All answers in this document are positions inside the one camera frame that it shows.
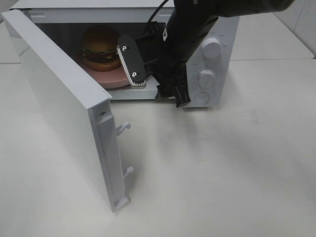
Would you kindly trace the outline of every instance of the black cable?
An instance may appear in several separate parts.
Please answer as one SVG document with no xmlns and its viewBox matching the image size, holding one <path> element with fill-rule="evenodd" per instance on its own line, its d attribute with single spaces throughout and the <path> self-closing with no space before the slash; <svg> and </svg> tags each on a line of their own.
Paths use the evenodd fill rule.
<svg viewBox="0 0 316 237">
<path fill-rule="evenodd" d="M 153 18 L 156 16 L 157 12 L 159 12 L 159 10 L 163 7 L 163 5 L 165 5 L 169 0 L 164 0 L 160 5 L 159 7 L 157 7 L 157 9 L 153 12 L 153 14 L 151 15 L 151 17 L 149 18 L 149 20 L 147 21 L 147 24 L 146 24 L 146 27 L 145 27 L 145 30 L 144 30 L 144 33 L 145 31 L 147 30 L 147 28 L 149 27 L 151 21 L 153 20 Z"/>
</svg>

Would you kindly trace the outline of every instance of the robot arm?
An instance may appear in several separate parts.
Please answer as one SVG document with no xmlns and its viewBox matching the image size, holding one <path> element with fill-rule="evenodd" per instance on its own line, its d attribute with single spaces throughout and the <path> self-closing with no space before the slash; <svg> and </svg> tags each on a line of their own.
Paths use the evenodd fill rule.
<svg viewBox="0 0 316 237">
<path fill-rule="evenodd" d="M 153 75 L 159 82 L 157 100 L 176 98 L 177 107 L 190 102 L 186 63 L 219 16 L 233 17 L 287 9 L 294 0 L 174 0 L 166 26 L 149 25 L 139 39 L 121 36 L 118 53 L 130 84 L 142 87 Z"/>
</svg>

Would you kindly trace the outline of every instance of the toy hamburger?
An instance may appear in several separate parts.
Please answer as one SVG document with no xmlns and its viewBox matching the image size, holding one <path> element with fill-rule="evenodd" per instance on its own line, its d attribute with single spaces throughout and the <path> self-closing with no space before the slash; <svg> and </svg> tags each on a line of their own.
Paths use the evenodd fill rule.
<svg viewBox="0 0 316 237">
<path fill-rule="evenodd" d="M 82 37 L 83 62 L 89 68 L 106 72 L 121 66 L 117 54 L 119 33 L 111 27 L 97 25 Z"/>
</svg>

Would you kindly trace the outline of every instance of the microwave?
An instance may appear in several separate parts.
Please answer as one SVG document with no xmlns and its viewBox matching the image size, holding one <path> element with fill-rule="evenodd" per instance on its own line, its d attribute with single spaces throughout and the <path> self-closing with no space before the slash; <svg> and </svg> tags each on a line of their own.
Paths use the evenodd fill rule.
<svg viewBox="0 0 316 237">
<path fill-rule="evenodd" d="M 124 179 L 133 168 L 122 170 L 117 142 L 131 125 L 116 126 L 111 100 L 153 100 L 158 83 L 149 77 L 145 88 L 103 88 L 76 57 L 88 28 L 102 24 L 140 37 L 159 4 L 160 0 L 19 0 L 2 14 L 43 114 L 112 212 L 129 202 Z M 173 8 L 170 1 L 154 21 L 166 24 Z M 239 17 L 219 18 L 187 62 L 191 102 L 186 107 L 219 104 L 238 21 Z"/>
</svg>

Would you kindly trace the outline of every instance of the open microwave door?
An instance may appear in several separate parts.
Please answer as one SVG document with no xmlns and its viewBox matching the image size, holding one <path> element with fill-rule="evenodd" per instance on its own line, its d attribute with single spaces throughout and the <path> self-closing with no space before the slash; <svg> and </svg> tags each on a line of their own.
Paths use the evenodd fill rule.
<svg viewBox="0 0 316 237">
<path fill-rule="evenodd" d="M 43 114 L 114 212 L 128 202 L 110 94 L 23 12 L 2 14 Z"/>
</svg>

